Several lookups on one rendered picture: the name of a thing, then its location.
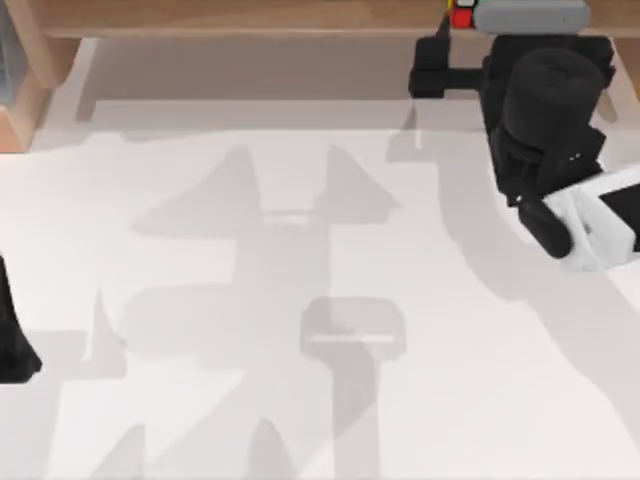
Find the wooden shelf unit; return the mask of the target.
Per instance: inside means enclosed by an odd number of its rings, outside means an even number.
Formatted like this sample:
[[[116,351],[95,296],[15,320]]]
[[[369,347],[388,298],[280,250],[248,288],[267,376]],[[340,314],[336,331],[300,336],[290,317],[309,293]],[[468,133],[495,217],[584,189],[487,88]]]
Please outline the wooden shelf unit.
[[[447,0],[0,0],[0,45],[26,58],[0,103],[0,153],[24,153],[81,46],[95,62],[72,110],[102,100],[338,102],[402,99],[415,41]]]

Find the pale grey rounded box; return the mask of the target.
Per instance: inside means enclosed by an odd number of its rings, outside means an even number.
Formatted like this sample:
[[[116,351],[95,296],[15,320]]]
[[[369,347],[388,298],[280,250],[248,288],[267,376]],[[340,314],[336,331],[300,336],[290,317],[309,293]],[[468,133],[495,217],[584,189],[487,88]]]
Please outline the pale grey rounded box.
[[[473,12],[476,29],[494,35],[574,34],[590,19],[584,0],[481,0]]]

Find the red cube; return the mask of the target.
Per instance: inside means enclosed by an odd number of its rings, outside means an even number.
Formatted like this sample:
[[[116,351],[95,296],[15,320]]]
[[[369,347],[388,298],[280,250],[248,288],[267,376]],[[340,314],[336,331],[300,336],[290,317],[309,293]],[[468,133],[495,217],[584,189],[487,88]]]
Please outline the red cube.
[[[447,0],[447,14],[450,26],[453,29],[473,30],[474,10],[479,4],[479,0]]]

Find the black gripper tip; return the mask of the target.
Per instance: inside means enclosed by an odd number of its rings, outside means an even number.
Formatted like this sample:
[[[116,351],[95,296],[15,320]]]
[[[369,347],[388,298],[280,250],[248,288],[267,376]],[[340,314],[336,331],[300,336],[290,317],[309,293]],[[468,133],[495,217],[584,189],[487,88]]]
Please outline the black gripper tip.
[[[42,365],[20,326],[6,264],[0,255],[0,384],[27,383]]]

